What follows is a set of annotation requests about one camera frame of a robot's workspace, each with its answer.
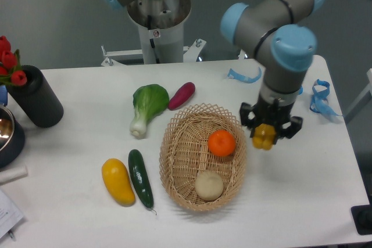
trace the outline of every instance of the paper sheet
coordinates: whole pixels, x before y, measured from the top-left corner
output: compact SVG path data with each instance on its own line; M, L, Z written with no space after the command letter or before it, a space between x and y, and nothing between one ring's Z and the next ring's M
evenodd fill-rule
M14 202L0 190L0 238L8 233L21 219L23 213Z

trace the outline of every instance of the flower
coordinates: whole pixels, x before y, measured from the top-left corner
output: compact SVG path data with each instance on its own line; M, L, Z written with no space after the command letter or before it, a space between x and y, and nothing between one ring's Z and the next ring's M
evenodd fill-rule
M14 53L5 36L0 37L0 85L20 87L25 85L27 77L20 64L19 50Z

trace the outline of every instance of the metal bowl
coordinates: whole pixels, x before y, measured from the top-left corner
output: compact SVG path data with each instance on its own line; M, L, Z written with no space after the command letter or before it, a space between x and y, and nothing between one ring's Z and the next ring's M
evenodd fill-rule
M0 168L10 164L21 153L24 131L13 113L0 105Z

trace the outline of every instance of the yellow pepper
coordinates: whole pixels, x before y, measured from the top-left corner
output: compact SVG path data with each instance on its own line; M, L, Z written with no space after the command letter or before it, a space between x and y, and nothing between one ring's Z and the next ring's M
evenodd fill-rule
M276 132L273 126L261 124L255 129L252 143L255 148L270 150L274 144Z
M107 160L102 166L102 178L106 189L119 204L130 206L135 202L128 170L122 161Z

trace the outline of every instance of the bok choy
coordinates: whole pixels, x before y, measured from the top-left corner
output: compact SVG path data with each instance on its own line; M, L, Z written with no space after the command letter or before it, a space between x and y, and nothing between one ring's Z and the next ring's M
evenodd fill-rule
M147 125L161 114L169 104L169 95L165 88L158 84L144 85L133 94L134 119L130 132L137 138L143 138Z

